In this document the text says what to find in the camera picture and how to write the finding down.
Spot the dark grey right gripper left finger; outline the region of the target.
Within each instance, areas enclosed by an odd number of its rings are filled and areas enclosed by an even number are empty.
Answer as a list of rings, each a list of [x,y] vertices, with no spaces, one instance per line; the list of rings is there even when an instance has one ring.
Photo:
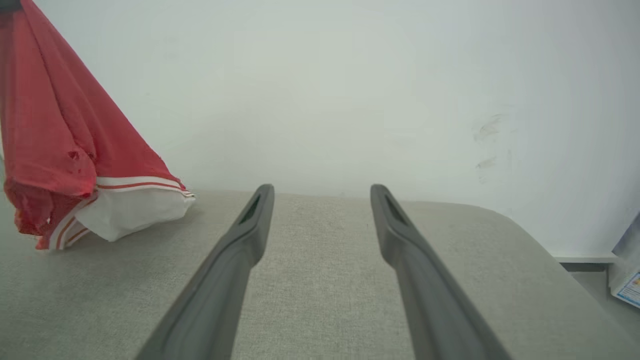
[[[137,354],[138,360],[229,360],[251,270],[265,254],[275,189],[256,189]]]

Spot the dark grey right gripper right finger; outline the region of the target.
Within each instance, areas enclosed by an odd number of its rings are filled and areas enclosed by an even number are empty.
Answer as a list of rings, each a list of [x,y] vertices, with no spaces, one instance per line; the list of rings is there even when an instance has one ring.
[[[509,360],[511,355],[390,190],[370,187],[381,255],[394,269],[417,360]]]

